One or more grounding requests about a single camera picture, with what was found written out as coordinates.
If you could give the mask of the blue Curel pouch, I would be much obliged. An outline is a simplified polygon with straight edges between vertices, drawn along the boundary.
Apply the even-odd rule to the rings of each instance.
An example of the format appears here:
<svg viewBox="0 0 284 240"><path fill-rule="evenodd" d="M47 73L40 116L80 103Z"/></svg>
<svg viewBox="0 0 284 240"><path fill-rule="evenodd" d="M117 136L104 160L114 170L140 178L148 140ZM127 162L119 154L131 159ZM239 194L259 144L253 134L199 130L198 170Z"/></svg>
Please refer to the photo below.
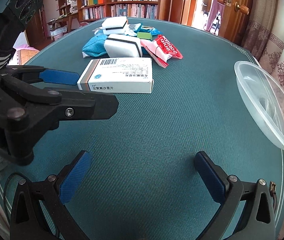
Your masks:
<svg viewBox="0 0 284 240"><path fill-rule="evenodd" d="M100 57L107 54L104 44L107 35L98 34L92 37L82 48L82 57Z"/></svg>

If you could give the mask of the white medicine box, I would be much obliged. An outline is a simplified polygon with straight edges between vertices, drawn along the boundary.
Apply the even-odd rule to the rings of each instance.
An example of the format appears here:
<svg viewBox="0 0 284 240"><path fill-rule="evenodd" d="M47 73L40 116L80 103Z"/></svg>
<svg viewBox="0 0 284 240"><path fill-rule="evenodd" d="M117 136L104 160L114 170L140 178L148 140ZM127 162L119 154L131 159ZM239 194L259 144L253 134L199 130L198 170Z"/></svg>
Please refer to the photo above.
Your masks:
<svg viewBox="0 0 284 240"><path fill-rule="evenodd" d="M91 60L77 81L79 90L103 93L149 94L153 84L149 57Z"/></svg>

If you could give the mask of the white sponge black stripe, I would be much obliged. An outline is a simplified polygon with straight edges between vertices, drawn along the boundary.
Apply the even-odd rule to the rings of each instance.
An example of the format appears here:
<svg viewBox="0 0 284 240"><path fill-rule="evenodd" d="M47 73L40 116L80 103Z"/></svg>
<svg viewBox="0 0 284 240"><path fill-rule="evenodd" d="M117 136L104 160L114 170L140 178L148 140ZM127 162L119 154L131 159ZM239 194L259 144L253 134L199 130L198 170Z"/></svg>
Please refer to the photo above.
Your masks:
<svg viewBox="0 0 284 240"><path fill-rule="evenodd" d="M140 39L120 34L110 34L104 48L109 57L142 57Z"/></svg>

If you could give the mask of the green dotted small box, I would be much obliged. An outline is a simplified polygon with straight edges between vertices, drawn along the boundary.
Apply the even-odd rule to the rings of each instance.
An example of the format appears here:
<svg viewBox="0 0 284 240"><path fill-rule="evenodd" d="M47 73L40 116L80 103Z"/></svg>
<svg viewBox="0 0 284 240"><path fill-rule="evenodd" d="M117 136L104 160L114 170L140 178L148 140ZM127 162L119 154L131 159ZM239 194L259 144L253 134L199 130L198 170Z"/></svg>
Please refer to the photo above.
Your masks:
<svg viewBox="0 0 284 240"><path fill-rule="evenodd" d="M139 39L152 40L152 34L151 33L137 32L137 37Z"/></svg>

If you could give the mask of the clear plastic bowl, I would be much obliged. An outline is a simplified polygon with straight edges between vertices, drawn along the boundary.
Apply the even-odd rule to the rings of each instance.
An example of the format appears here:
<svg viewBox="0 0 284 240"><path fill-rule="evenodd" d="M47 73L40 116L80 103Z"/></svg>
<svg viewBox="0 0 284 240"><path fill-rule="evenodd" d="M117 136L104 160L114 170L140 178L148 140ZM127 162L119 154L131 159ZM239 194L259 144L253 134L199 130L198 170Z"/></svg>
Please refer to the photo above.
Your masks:
<svg viewBox="0 0 284 240"><path fill-rule="evenodd" d="M234 65L241 98L263 134L284 150L284 89L260 66L247 61Z"/></svg>

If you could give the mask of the blue cracker snack packet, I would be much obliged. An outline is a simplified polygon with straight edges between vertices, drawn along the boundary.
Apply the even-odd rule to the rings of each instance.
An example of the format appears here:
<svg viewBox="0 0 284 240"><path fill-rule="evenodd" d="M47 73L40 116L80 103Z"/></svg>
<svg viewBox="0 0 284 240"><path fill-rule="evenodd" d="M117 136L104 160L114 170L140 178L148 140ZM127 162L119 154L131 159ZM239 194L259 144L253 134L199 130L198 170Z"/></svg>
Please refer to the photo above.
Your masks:
<svg viewBox="0 0 284 240"><path fill-rule="evenodd" d="M162 32L154 27L142 25L140 30L142 33L150 33L152 36L162 35Z"/></svg>

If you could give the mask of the white blue snack packet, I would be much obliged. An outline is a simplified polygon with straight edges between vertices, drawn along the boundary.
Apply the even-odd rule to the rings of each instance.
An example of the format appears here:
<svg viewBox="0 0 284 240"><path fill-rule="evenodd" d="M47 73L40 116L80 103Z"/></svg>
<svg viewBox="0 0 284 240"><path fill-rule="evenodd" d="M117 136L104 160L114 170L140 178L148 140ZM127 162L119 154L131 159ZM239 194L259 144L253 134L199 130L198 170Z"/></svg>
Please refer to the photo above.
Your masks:
<svg viewBox="0 0 284 240"><path fill-rule="evenodd" d="M140 43L159 66L163 68L168 66L167 60L169 56L162 51L160 46L146 39L141 39Z"/></svg>

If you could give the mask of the red balloon glue packet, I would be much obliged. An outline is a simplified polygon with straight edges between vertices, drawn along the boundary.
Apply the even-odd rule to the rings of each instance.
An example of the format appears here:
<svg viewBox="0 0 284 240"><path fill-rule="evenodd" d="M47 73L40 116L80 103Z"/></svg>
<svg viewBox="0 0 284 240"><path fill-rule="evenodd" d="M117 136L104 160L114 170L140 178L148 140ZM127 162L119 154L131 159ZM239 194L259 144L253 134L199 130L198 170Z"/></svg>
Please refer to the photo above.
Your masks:
<svg viewBox="0 0 284 240"><path fill-rule="evenodd" d="M153 43L155 45L155 55L163 61L166 62L171 58L183 58L181 52L164 35L158 35L158 37L153 40Z"/></svg>

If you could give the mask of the small side wooden shelf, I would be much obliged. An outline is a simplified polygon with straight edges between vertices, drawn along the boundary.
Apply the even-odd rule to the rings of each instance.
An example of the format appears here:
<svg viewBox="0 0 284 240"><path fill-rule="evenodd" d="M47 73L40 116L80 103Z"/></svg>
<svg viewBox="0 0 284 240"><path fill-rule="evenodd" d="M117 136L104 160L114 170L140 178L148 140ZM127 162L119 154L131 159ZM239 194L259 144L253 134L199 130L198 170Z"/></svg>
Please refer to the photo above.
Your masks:
<svg viewBox="0 0 284 240"><path fill-rule="evenodd" d="M59 17L77 14L77 0L56 0L58 2Z"/></svg>

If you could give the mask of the wooden bookshelf with books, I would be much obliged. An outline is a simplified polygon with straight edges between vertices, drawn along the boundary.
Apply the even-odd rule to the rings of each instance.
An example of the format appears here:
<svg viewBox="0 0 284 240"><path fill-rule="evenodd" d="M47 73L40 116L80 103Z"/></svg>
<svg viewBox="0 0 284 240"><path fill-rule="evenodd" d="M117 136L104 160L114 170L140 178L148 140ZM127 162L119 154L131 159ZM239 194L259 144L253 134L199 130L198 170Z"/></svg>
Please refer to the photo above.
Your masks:
<svg viewBox="0 0 284 240"><path fill-rule="evenodd" d="M78 21L126 16L168 21L171 0L77 0Z"/></svg>

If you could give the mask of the pink trousers hanging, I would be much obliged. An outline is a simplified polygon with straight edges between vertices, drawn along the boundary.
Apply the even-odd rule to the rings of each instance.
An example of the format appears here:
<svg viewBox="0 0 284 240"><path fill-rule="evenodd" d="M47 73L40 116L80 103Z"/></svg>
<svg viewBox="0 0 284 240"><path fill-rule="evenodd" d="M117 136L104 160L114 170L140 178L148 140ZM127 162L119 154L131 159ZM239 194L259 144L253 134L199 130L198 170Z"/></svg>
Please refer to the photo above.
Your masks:
<svg viewBox="0 0 284 240"><path fill-rule="evenodd" d="M220 13L220 16L223 17L224 8L225 8L224 0L213 0L212 1L212 5L211 5L210 12L209 12L205 31L210 31L213 25L213 20L217 17L218 13Z"/></svg>

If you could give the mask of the wooden door with knob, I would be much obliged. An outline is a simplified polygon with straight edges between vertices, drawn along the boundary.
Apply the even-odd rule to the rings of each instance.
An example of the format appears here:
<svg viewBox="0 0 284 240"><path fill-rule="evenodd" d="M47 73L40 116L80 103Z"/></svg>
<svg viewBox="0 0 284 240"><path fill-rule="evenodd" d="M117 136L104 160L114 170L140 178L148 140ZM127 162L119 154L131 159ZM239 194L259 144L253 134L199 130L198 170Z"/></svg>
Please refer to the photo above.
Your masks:
<svg viewBox="0 0 284 240"><path fill-rule="evenodd" d="M253 0L220 0L224 13L218 36L241 45L252 10Z"/></svg>

